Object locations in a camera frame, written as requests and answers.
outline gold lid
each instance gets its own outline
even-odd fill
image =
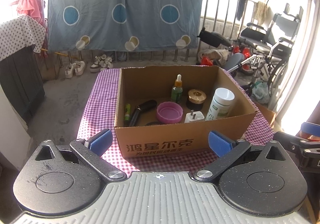
[[[194,104],[202,104],[206,100],[206,94],[198,89],[191,89],[188,92],[188,99]]]

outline white sneaker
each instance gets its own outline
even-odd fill
[[[66,67],[66,70],[64,72],[66,75],[66,78],[71,78],[73,76],[74,71],[75,71],[75,64],[70,63],[70,65]]]
[[[102,56],[99,56],[99,57],[96,56],[96,61],[90,66],[90,72],[92,73],[99,72],[106,58],[107,58],[106,54],[103,54]]]
[[[85,69],[85,62],[84,61],[76,61],[74,63],[74,65],[75,65],[76,76],[81,76],[84,72],[84,69]]]
[[[112,68],[113,68],[112,58],[111,57],[107,57],[105,59],[105,61],[103,62],[103,64],[101,65],[100,71],[103,71],[105,69],[112,69]]]

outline pink checkered tablecloth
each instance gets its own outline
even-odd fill
[[[121,155],[114,130],[119,73],[120,69],[108,69],[99,73],[84,108],[78,138],[89,139],[105,128],[110,129],[114,137],[113,144],[102,158],[127,175],[132,171],[195,172],[217,158],[213,152],[205,151],[174,157],[160,155],[125,160]],[[273,131],[260,111],[248,127],[245,137],[251,144],[256,145],[264,145],[272,139]]]

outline white phone charger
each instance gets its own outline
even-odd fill
[[[204,121],[204,115],[200,111],[194,112],[193,110],[191,113],[187,113],[186,119],[184,120],[185,123],[191,122],[200,122]]]

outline blue gripper pad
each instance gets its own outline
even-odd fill
[[[101,157],[112,145],[112,140],[113,136],[110,129],[104,129],[85,141],[84,146]]]
[[[306,134],[320,136],[320,125],[304,122],[301,125],[301,131]]]
[[[233,147],[236,146],[235,141],[217,131],[211,131],[209,133],[208,143],[211,150],[213,150],[219,157],[226,155]]]

